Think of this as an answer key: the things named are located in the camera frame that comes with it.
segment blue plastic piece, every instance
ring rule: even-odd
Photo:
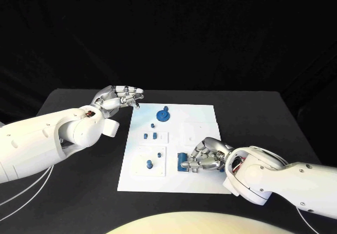
[[[148,161],[145,162],[145,166],[146,166],[148,169],[152,168],[152,162],[151,162],[151,160],[148,160]]]
[[[164,106],[164,109],[156,112],[156,120],[165,122],[169,119],[168,107]]]
[[[177,154],[177,171],[178,172],[187,172],[188,168],[181,167],[181,162],[187,161],[187,154],[185,153],[178,153]]]

